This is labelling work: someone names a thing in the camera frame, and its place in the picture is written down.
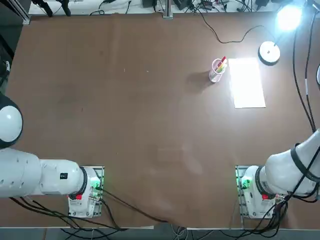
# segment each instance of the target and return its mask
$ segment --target bright light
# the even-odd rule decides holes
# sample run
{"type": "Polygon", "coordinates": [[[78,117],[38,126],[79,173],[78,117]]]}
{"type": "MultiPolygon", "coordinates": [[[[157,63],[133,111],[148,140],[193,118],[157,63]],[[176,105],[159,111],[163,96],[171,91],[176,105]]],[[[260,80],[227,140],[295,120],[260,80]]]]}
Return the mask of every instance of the bright light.
{"type": "Polygon", "coordinates": [[[286,5],[277,14],[277,23],[282,31],[292,31],[300,24],[302,9],[295,5],[286,5]]]}

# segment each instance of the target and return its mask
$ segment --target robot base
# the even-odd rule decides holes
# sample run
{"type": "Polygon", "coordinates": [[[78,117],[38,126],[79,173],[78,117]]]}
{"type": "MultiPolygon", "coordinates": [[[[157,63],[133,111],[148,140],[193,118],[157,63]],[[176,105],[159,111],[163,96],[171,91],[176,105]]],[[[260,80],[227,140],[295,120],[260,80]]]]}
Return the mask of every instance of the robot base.
{"type": "Polygon", "coordinates": [[[83,166],[87,173],[87,185],[81,197],[68,197],[68,215],[78,218],[93,218],[101,216],[102,191],[95,187],[104,187],[104,166],[83,166]]]}
{"type": "MultiPolygon", "coordinates": [[[[244,218],[262,219],[266,212],[276,203],[275,197],[267,199],[257,189],[255,176],[258,168],[258,166],[244,165],[235,167],[241,222],[244,221],[244,218]]],[[[273,210],[264,218],[270,219],[272,213],[273,210]]]]}

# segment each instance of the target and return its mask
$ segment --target white sphere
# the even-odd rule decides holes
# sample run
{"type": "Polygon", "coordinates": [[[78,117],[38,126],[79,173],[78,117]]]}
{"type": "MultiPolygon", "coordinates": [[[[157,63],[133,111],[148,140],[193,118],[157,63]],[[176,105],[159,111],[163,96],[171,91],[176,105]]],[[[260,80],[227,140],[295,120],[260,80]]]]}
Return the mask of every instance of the white sphere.
{"type": "Polygon", "coordinates": [[[15,142],[22,128],[23,117],[16,107],[6,105],[0,109],[0,142],[5,145],[15,142]]]}

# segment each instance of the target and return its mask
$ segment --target red pen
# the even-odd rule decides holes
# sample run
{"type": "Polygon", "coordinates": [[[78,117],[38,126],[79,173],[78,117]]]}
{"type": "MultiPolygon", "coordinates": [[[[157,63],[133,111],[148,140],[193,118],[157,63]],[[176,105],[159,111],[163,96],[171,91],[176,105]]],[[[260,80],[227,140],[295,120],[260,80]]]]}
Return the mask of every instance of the red pen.
{"type": "Polygon", "coordinates": [[[224,56],[221,61],[218,63],[218,66],[215,68],[215,71],[221,66],[221,64],[226,60],[226,56],[224,56]]]}

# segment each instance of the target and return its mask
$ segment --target metal bracket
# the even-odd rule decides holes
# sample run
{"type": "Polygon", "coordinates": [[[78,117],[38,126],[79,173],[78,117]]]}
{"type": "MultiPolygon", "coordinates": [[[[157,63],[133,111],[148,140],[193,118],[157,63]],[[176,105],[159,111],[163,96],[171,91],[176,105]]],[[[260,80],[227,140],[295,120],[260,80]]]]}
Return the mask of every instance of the metal bracket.
{"type": "Polygon", "coordinates": [[[22,7],[18,0],[7,0],[7,2],[12,6],[15,13],[22,18],[23,25],[29,25],[30,23],[30,16],[28,15],[27,11],[22,7]]]}
{"type": "Polygon", "coordinates": [[[162,14],[162,18],[164,19],[173,19],[174,16],[171,12],[171,4],[172,0],[165,0],[164,13],[162,14]]]}
{"type": "MultiPolygon", "coordinates": [[[[105,167],[104,166],[86,166],[86,167],[93,168],[93,170],[96,172],[96,175],[100,179],[100,188],[103,189],[104,188],[104,178],[105,178],[105,167]]],[[[102,212],[102,203],[99,201],[99,202],[95,203],[93,216],[99,217],[99,216],[101,216],[101,212],[102,212]]]]}
{"type": "Polygon", "coordinates": [[[241,219],[241,226],[245,228],[245,219],[249,217],[245,195],[242,191],[242,187],[240,184],[240,179],[245,175],[247,168],[249,165],[236,165],[235,166],[235,178],[236,178],[236,188],[238,191],[238,200],[239,200],[239,209],[240,209],[240,219],[241,219]]]}

